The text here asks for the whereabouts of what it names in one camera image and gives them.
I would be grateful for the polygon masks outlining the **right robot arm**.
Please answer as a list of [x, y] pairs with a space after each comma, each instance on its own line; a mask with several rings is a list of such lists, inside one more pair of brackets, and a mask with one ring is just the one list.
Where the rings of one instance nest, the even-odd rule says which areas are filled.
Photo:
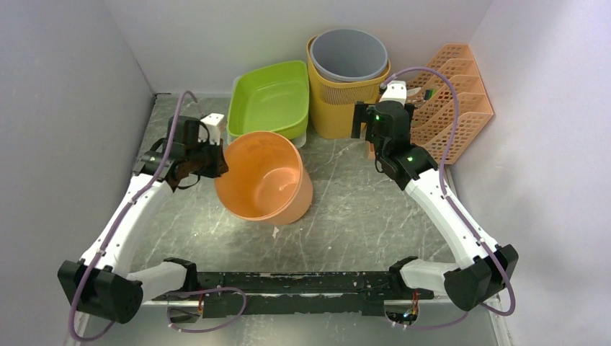
[[519, 259], [512, 245], [500, 246], [469, 216], [447, 186], [442, 167], [429, 152], [411, 142], [408, 133], [413, 105], [397, 101], [354, 106], [352, 137], [361, 136], [374, 146], [375, 165], [393, 180], [429, 216], [448, 244], [453, 263], [407, 259], [389, 279], [396, 298], [407, 298], [418, 289], [445, 294], [459, 309], [470, 311], [507, 290], [508, 312], [515, 309], [510, 278]]

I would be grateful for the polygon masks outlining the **large orange plastic bucket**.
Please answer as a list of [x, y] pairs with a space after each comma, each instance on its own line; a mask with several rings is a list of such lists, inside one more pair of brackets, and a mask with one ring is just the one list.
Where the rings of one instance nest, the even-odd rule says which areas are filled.
[[228, 171], [215, 179], [223, 206], [247, 221], [287, 225], [313, 202], [313, 183], [298, 149], [280, 134], [255, 131], [224, 152]]

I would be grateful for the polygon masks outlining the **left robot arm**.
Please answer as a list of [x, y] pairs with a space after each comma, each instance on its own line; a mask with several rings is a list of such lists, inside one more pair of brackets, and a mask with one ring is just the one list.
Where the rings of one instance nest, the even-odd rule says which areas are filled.
[[195, 263], [174, 257], [131, 272], [135, 251], [159, 208], [183, 189], [190, 175], [217, 178], [228, 171], [221, 132], [226, 119], [211, 113], [203, 119], [169, 120], [166, 137], [138, 160], [120, 206], [97, 240], [76, 261], [65, 261], [58, 279], [77, 311], [125, 324], [141, 304], [168, 292], [188, 300], [200, 280]]

